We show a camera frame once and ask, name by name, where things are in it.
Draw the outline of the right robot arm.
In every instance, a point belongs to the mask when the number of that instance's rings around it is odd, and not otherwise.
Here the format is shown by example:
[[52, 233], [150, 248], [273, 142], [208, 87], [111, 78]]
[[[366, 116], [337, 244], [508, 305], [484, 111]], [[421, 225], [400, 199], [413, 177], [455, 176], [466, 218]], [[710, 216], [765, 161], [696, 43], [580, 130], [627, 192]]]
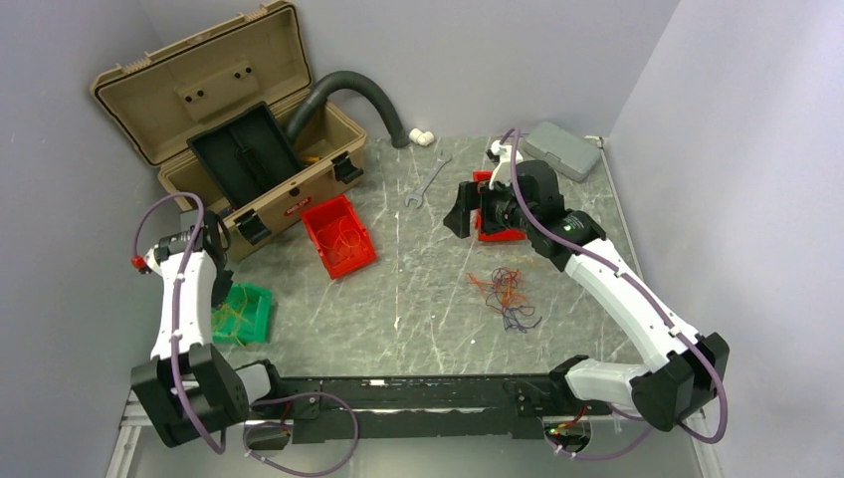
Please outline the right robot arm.
[[571, 413], [585, 401], [634, 409], [670, 431], [716, 401], [722, 435], [728, 420], [724, 376], [730, 354], [717, 333], [701, 335], [672, 312], [626, 264], [604, 229], [566, 206], [556, 173], [544, 162], [515, 166], [508, 183], [463, 181], [443, 220], [459, 238], [474, 214], [485, 233], [517, 230], [532, 249], [587, 291], [626, 334], [642, 361], [624, 364], [577, 356], [558, 366], [548, 387], [554, 409]]

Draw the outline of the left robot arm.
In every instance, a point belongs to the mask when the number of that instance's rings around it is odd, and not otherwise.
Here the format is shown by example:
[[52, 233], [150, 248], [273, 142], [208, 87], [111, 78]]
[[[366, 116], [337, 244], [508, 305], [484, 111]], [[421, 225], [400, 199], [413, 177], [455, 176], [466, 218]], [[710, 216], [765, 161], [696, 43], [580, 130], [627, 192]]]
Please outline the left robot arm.
[[285, 389], [258, 363], [232, 367], [213, 344], [211, 319], [233, 285], [228, 233], [212, 211], [190, 214], [184, 231], [161, 238], [135, 268], [163, 281], [158, 333], [149, 358], [130, 373], [130, 388], [161, 441], [176, 447], [201, 439], [216, 453], [229, 427], [278, 415]]

